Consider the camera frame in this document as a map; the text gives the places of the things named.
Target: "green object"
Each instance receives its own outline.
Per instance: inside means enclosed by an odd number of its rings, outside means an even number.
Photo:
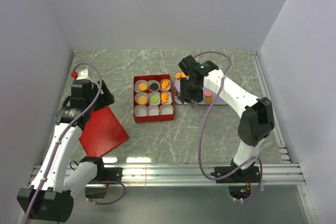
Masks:
[[[152,103],[157,103],[159,101],[159,97],[157,95],[153,95],[151,98],[150,98],[151,102]]]

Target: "gray marble surface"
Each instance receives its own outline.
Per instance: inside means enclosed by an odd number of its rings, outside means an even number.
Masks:
[[[202,121],[208,106],[192,109],[175,104],[175,120],[170,122],[137,124],[133,119],[133,77],[144,74],[169,73],[179,70],[178,62],[187,55],[205,50],[95,50],[76,51],[72,67],[79,62],[90,62],[101,72],[115,103],[111,110],[129,135],[129,140],[106,155],[110,161],[185,163],[197,161],[197,145]],[[262,97],[262,92],[249,51],[225,51],[233,61],[228,76],[248,92]],[[200,56],[198,61],[212,60],[220,68],[227,60],[218,55]],[[94,71],[93,79],[97,80]],[[69,95],[72,79],[65,85],[62,100]],[[229,162],[237,152],[239,117],[229,106],[216,106],[212,110],[203,136],[204,162]],[[85,156],[80,143],[72,159]],[[281,162],[278,145],[272,133],[264,142],[260,154],[264,162]]]

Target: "red board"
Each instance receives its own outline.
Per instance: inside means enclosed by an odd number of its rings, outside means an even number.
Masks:
[[[101,157],[126,140],[128,135],[108,106],[91,112],[91,118],[85,125],[79,138],[86,154]]]
[[[134,107],[137,106],[138,104],[136,103],[134,96],[137,94],[134,90],[134,85],[137,81],[139,80],[145,80],[145,81],[150,81],[150,80],[155,80],[160,82],[163,79],[168,79],[171,81],[170,75],[169,74],[153,74],[150,76],[134,76],[133,78],[133,116],[134,116],[134,121],[136,123],[149,123],[149,122],[163,122],[163,121],[172,121],[174,120],[174,114],[175,114],[175,108],[174,108],[174,100],[172,102],[172,106],[173,106],[173,114],[170,115],[150,115],[150,116],[135,116],[134,115]],[[173,97],[173,92],[172,92],[172,87],[173,87],[173,83],[172,81],[170,82],[171,86],[170,89],[168,90]]]

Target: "pink round object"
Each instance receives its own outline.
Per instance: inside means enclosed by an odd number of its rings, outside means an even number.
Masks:
[[[212,97],[212,92],[211,92],[210,90],[205,90],[205,91],[204,91],[204,95],[205,95],[206,97]]]

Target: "wall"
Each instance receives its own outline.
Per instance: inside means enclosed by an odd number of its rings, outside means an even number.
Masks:
[[[260,49],[285,0],[46,0],[72,49]]]
[[[44,0],[0,0],[1,223],[43,155],[73,52]]]
[[[335,17],[335,0],[287,0],[260,51],[290,156],[327,224],[336,219]]]

